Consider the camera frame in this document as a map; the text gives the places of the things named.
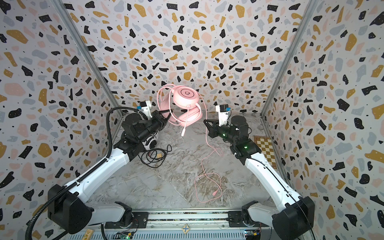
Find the pink headphones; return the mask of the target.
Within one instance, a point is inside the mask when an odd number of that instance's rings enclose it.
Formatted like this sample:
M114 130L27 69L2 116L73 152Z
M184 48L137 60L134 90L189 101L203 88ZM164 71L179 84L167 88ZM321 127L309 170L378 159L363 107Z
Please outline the pink headphones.
M188 127L200 120L203 116L199 104L199 93L187 86L176 86L173 84L164 85L157 93L157 103L159 110L170 110L172 103L186 112L180 116L172 113L169 119L175 126Z

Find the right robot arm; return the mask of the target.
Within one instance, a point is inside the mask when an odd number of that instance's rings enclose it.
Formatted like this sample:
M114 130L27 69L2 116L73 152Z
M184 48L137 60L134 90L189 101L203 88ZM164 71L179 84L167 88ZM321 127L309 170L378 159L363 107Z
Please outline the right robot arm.
M262 150L249 137L249 125L243 116L233 116L229 124L218 120L204 120L208 135L230 143L234 157L250 170L271 196L275 207L252 201L241 211L230 212L231 227L254 227L264 224L275 230L282 240L295 240L313 230L315 203L310 197L301 197L269 164Z

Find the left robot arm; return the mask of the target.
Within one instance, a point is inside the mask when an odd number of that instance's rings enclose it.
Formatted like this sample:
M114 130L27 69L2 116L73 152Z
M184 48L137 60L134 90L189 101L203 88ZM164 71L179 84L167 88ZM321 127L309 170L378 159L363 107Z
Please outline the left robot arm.
M132 208L122 202L101 207L86 205L109 177L146 150L144 142L166 126L172 113L171 110L153 111L148 119L139 110L132 111L122 122L124 133L121 139L114 143L109 138L109 149L102 160L65 186L55 185L49 190L48 217L68 234L108 222L121 228L134 224Z

